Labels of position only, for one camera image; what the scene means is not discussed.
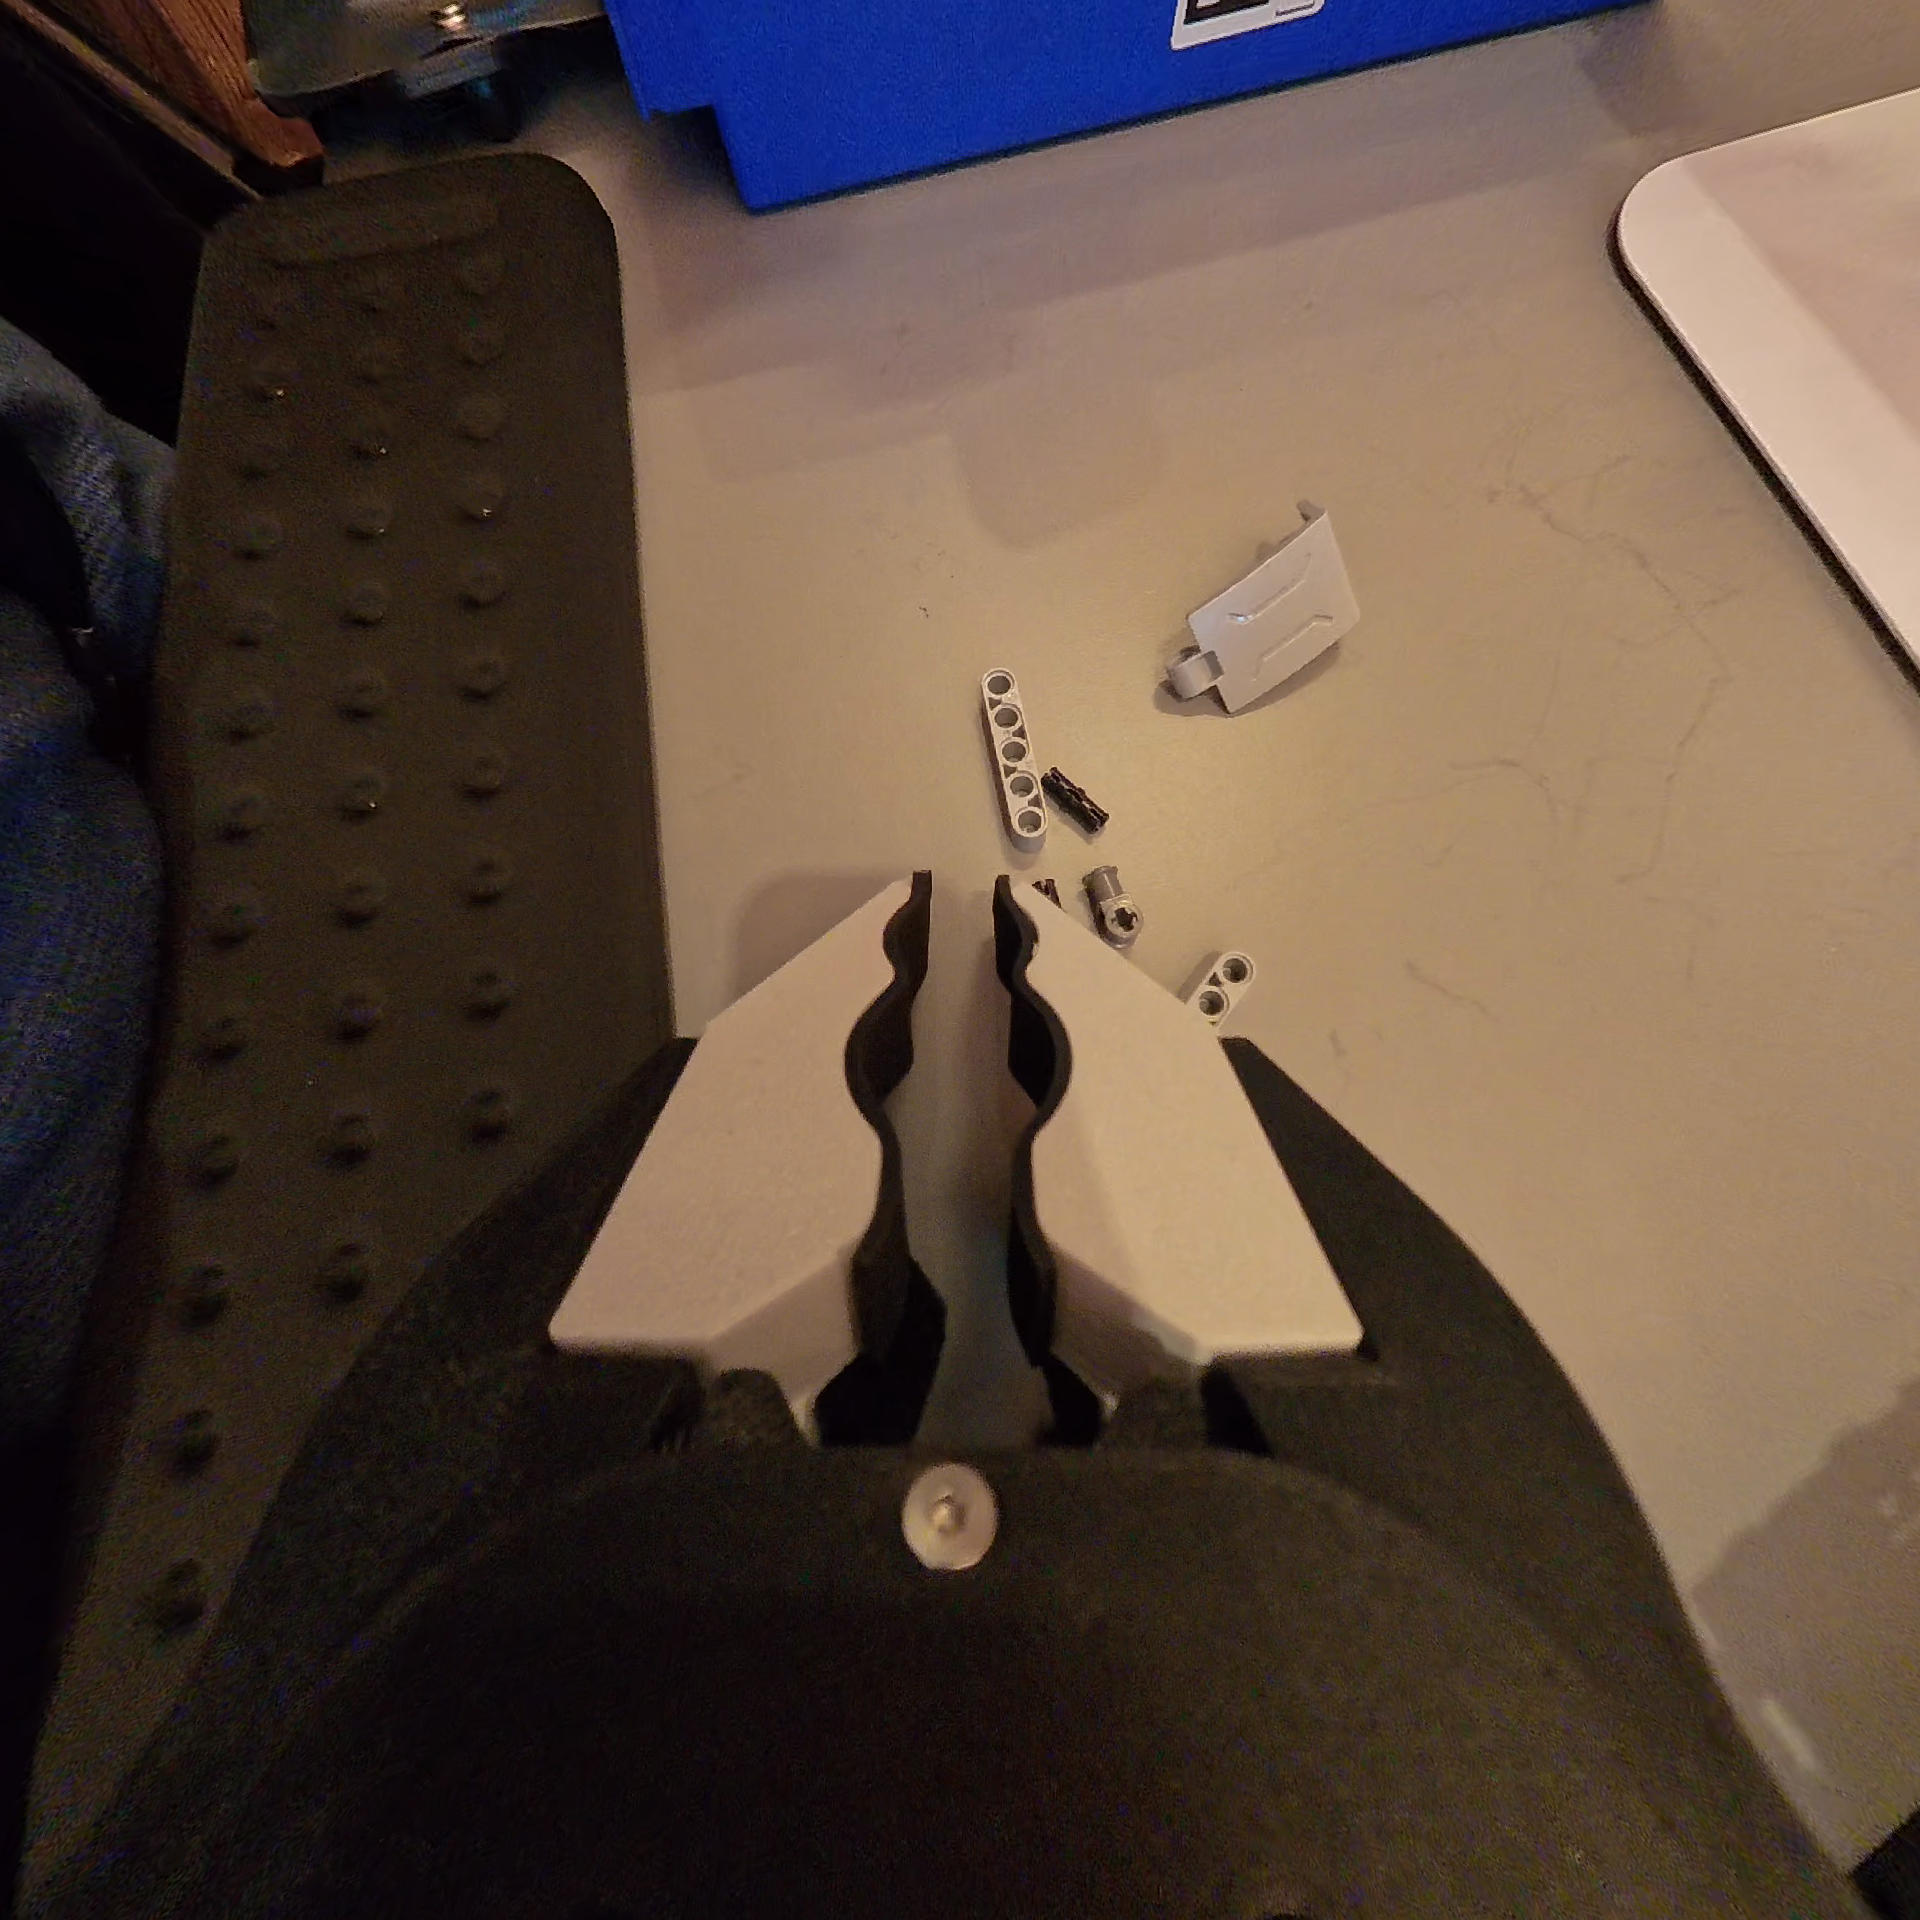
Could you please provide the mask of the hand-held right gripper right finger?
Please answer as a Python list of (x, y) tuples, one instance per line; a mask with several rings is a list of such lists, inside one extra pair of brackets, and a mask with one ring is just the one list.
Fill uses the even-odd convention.
[(1003, 873), (992, 924), (1030, 1098), (1009, 1304), (1043, 1443), (1092, 1445), (1126, 1400), (1221, 1364), (1361, 1359), (1361, 1318), (1220, 1031), (1033, 884)]

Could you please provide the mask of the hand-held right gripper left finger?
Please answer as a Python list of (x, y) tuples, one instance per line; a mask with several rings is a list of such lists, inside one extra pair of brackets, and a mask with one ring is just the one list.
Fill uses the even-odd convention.
[(826, 1443), (917, 1435), (944, 1349), (891, 1093), (914, 1067), (932, 873), (885, 884), (707, 1023), (549, 1338), (767, 1374)]

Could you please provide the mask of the blue tagged plastic bin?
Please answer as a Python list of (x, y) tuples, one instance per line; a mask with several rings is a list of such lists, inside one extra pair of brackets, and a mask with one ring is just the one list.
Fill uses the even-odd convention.
[(1615, 2), (608, 2), (637, 111), (711, 111), (749, 209), (1596, 11)]

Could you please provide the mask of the five-hole light grey toy beam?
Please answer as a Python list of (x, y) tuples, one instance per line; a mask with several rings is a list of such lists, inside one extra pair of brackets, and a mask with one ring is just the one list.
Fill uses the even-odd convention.
[(1019, 682), (1010, 668), (989, 668), (979, 682), (984, 734), (989, 741), (1003, 827), (1014, 852), (1043, 852), (1049, 832), (1049, 806), (1043, 767), (1036, 767), (1033, 739)]

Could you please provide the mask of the small grey panel piece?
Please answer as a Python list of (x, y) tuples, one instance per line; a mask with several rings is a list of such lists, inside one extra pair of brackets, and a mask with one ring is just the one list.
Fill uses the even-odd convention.
[(1358, 624), (1358, 598), (1328, 508), (1297, 500), (1301, 524), (1233, 586), (1188, 611), (1166, 688), (1225, 712), (1259, 705), (1309, 672)]

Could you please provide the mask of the grey flat plate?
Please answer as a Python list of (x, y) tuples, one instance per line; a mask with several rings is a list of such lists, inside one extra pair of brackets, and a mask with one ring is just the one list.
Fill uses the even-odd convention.
[(528, 33), (605, 15), (605, 2), (243, 2), (243, 42), (255, 94), (291, 114), (373, 83), (451, 91), (497, 75)]

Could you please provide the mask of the white rounded board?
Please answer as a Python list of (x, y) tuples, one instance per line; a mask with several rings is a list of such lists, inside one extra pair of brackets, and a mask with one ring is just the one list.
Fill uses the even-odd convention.
[(1659, 163), (1616, 253), (1917, 660), (1917, 91)]

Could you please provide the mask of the person's blue jeans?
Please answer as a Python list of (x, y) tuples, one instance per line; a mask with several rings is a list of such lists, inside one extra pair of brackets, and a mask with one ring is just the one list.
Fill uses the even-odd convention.
[(128, 1187), (160, 841), (134, 773), (173, 453), (3, 321), (3, 1443), (54, 1426)]

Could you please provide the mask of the brown wooden cabinet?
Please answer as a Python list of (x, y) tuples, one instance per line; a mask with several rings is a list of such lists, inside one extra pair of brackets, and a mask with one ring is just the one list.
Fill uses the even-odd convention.
[(320, 186), (326, 149), (253, 83), (243, 2), (17, 2), (98, 83), (251, 193)]

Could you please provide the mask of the black perforated panel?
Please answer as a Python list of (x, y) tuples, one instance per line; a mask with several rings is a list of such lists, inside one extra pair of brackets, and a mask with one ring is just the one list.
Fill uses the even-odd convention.
[(612, 225), (497, 150), (207, 248), (152, 776), (164, 1020), (31, 1847), (171, 1712), (320, 1406), (673, 1031)]

